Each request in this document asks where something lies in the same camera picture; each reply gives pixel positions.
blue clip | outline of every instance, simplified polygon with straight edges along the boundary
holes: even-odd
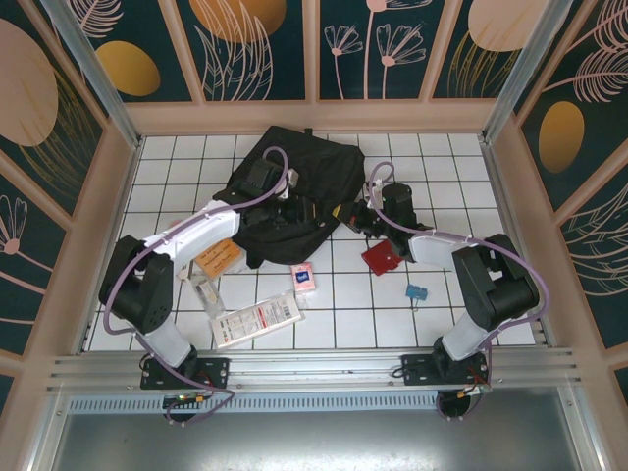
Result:
[[[428,298],[428,289],[408,285],[408,288],[405,289],[405,295],[411,299],[412,311],[415,311],[418,308],[418,301],[425,301]]]

pink box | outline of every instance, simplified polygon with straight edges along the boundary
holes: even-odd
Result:
[[[292,282],[294,283],[294,291],[304,292],[316,289],[314,283],[314,274],[312,273],[312,264],[309,262],[299,265],[292,265]]]

red card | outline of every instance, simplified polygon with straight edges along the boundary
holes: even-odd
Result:
[[[364,252],[362,258],[378,277],[394,270],[403,261],[401,257],[393,253],[393,247],[387,240]]]

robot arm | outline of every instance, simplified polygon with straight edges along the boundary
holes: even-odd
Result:
[[[390,226],[365,200],[337,208],[337,217],[351,229],[366,236],[385,236],[399,257],[408,262],[435,265],[456,273],[465,304],[465,313],[455,326],[434,345],[433,359],[442,379],[464,368],[499,326],[521,317],[539,304],[539,292],[530,274],[510,258],[485,246],[454,242],[438,236],[432,228],[417,222],[412,208],[412,191],[402,183],[378,188],[384,214],[394,222],[424,233],[414,235]],[[506,235],[486,239],[516,254]]]
[[[170,312],[173,307],[175,273],[208,247],[237,234],[241,226],[260,220],[277,220],[309,216],[312,205],[306,198],[289,197],[296,186],[298,174],[288,170],[286,180],[279,184],[283,167],[270,160],[256,160],[246,178],[235,180],[217,193],[201,211],[167,231],[137,240],[127,235],[116,244],[98,297],[106,304],[114,285],[128,271],[130,262],[146,247],[155,246],[134,270],[122,280],[113,299],[112,312],[131,323],[146,343],[169,366],[191,378],[196,372],[196,350],[181,335]],[[248,201],[275,189],[275,197],[244,209]],[[234,211],[230,205],[238,205]]]
[[[201,213],[226,207],[228,203],[250,200],[256,193],[261,194],[272,186],[277,179],[269,178],[269,173],[276,173],[277,169],[272,168],[272,163],[260,162],[245,182],[236,183],[215,195],[216,200],[210,201]],[[107,269],[99,292],[100,301],[105,303],[108,300],[112,286],[137,253],[165,237],[167,242],[156,247],[124,280],[114,299],[112,311],[133,324],[168,365],[191,378],[196,372],[196,350],[169,317],[173,306],[174,274],[207,247],[234,236],[240,226],[246,226],[247,221],[272,217],[269,213],[275,212],[292,214],[296,219],[310,217],[310,203],[298,196],[293,201],[288,198],[288,188],[295,185],[296,178],[292,172],[286,186],[277,193],[276,200],[253,206],[245,212],[226,209],[190,225],[190,220],[197,218],[197,213],[168,231],[145,240],[136,240],[129,235],[122,238]],[[502,322],[520,317],[536,306],[538,291],[529,274],[501,254],[481,246],[453,243],[431,234],[431,228],[417,223],[411,190],[407,185],[388,184],[384,186],[382,195],[384,213],[389,218],[408,228],[426,231],[425,234],[411,235],[389,226],[377,217],[373,209],[369,209],[365,201],[343,205],[337,217],[366,236],[386,236],[397,254],[409,262],[429,263],[457,274],[466,312],[451,331],[437,340],[433,354],[439,375],[446,383],[449,372],[464,367],[465,360],[477,354]],[[278,211],[278,204],[285,204],[290,210]],[[186,226],[185,229],[168,237],[183,226]],[[515,251],[505,235],[495,235],[488,240]]]

dark teal wallpaper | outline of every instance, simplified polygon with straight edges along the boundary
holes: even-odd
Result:
[[[628,367],[615,370],[615,378],[628,405]]]
[[[628,341],[628,166],[562,225],[571,260],[611,348]]]
[[[24,353],[65,235],[0,176],[0,349]]]
[[[208,101],[305,99],[301,0],[177,0]]]
[[[13,378],[6,375],[0,375],[0,417],[2,417],[2,410],[9,398],[9,391],[13,385]]]
[[[444,2],[320,4],[322,100],[419,97]]]
[[[39,0],[36,3],[49,21]],[[191,101],[157,0],[68,4],[123,101]]]
[[[72,215],[102,129],[15,2],[0,44],[0,150]]]
[[[522,130],[554,209],[628,138],[628,13],[598,2]]]
[[[545,8],[543,0],[463,0],[434,98],[496,98]]]
[[[546,65],[550,61],[550,58],[553,55],[553,52],[556,50],[556,47],[558,46],[558,43],[562,39],[562,36],[564,36],[565,32],[571,25],[571,22],[573,21],[573,17],[575,17],[576,13],[578,13],[578,10],[582,6],[583,1],[584,0],[573,0],[573,3],[571,4],[571,8],[569,8],[569,13],[565,17],[564,22],[562,22],[562,26],[556,33],[556,36],[553,37],[553,41],[551,42],[551,45],[549,46],[545,57],[539,63],[539,66],[535,70],[534,75],[530,78],[530,81],[528,82],[528,86],[526,86],[526,88],[523,90],[523,93],[521,93],[521,96],[519,97],[517,104],[514,105],[515,114],[519,114],[519,110],[521,110],[521,107],[524,105],[524,103],[528,99],[528,96],[530,96],[530,92],[532,91],[532,88],[534,88],[534,86],[537,83],[537,78],[541,74],[541,71],[546,67]]]
[[[72,52],[70,52],[70,49],[68,49],[68,46],[66,46],[66,42],[63,41],[59,37],[59,33],[53,27],[52,22],[50,21],[50,17],[48,17],[48,14],[46,13],[46,10],[43,8],[43,5],[41,5],[40,0],[34,0],[34,4],[39,9],[39,12],[41,13],[41,16],[43,17],[43,19],[46,21],[46,23],[48,23],[48,26],[50,26],[50,28],[55,32],[55,34],[57,36],[57,41],[61,43],[61,47],[63,47],[63,49],[66,51],[66,55],[70,58],[70,60],[74,64],[75,69],[80,73],[83,83],[85,83],[87,85],[87,87],[89,88],[89,91],[90,91],[91,95],[95,98],[96,103],[98,103],[98,106],[99,106],[100,110],[103,112],[103,114],[105,116],[109,117],[109,112],[107,111],[105,106],[102,104],[102,101],[100,101],[100,97],[98,96],[98,94],[94,90],[93,86],[91,86],[91,82],[87,79],[87,77],[80,70],[79,63],[77,62],[75,57],[72,55]]]

